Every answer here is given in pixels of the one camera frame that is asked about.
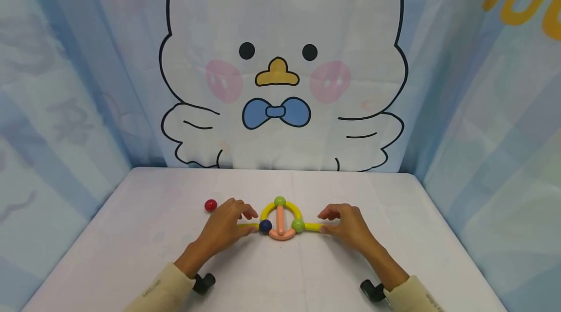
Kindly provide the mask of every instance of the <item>blue ball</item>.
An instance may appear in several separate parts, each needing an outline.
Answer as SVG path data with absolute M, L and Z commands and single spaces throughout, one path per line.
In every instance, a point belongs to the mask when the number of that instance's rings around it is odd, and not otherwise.
M 269 234 L 269 231 L 273 229 L 273 224 L 270 220 L 262 220 L 259 223 L 259 231 L 261 234 Z

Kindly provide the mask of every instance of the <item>pink cheek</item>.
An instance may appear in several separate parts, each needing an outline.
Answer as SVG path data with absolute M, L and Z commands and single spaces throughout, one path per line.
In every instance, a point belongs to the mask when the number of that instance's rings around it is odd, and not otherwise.
M 329 61 L 312 72 L 310 90 L 317 101 L 334 103 L 351 84 L 351 70 L 342 61 Z
M 206 65 L 206 83 L 212 94 L 225 104 L 235 102 L 242 94 L 243 79 L 236 66 L 222 60 Z

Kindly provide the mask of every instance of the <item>blue fabric backdrop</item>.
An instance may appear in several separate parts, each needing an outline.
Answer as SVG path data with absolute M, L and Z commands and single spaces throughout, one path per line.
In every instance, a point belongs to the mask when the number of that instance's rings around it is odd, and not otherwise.
M 25 305 L 131 167 L 185 166 L 160 131 L 177 103 L 158 62 L 165 4 L 0 0 L 0 312 Z M 558 310 L 560 5 L 404 0 L 409 80 L 390 112 L 406 128 L 377 169 L 421 180 L 511 312 Z

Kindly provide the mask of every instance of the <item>pink curved stick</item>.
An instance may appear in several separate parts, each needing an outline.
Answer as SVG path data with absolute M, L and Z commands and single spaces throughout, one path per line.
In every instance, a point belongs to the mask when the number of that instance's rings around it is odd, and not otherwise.
M 280 236 L 284 235 L 284 207 L 277 206 L 277 233 Z
M 296 235 L 296 231 L 290 228 L 287 232 L 284 233 L 283 236 L 280 236 L 276 230 L 272 229 L 269 231 L 269 236 L 276 240 L 288 240 Z

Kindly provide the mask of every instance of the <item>green ball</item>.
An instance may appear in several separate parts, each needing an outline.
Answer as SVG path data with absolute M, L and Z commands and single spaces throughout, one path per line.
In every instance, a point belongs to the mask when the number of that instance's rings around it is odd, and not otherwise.
M 304 221 L 300 219 L 293 220 L 292 229 L 295 230 L 296 233 L 302 233 L 304 231 Z
M 283 197 L 276 197 L 275 198 L 275 206 L 285 206 L 286 200 Z

